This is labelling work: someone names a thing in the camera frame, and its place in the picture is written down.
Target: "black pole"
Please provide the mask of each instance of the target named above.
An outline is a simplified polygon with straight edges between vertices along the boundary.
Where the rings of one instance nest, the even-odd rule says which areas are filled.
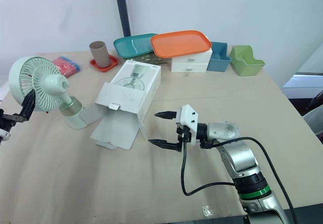
[[[117,0],[123,36],[131,36],[126,0]]]

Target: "teal tray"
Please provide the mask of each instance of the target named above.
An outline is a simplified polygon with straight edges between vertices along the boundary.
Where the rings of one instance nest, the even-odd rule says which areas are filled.
[[[157,34],[149,33],[137,36],[119,38],[113,42],[117,53],[122,58],[128,59],[149,52],[153,52],[150,39]]]

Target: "white drawer box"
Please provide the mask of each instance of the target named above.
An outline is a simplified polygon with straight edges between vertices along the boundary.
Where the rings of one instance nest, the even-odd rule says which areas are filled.
[[[205,73],[208,64],[192,64],[192,63],[183,63],[183,64],[172,64],[173,73]]]
[[[206,72],[206,68],[208,66],[208,62],[210,61],[211,55],[212,48],[205,52],[171,58],[170,62],[172,64],[172,72]]]

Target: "plastic bag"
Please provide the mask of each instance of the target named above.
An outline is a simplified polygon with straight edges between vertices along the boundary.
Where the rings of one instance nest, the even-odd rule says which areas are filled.
[[[67,57],[64,56],[61,56],[53,60],[52,63],[58,67],[60,73],[66,78],[72,76],[73,74],[81,70],[80,66],[76,62],[73,62],[72,60],[69,60]]]

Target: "fan product box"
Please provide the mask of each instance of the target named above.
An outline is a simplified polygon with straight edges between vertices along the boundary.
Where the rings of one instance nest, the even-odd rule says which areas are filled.
[[[127,60],[95,101],[108,108],[91,135],[97,145],[130,149],[160,85],[160,66]]]

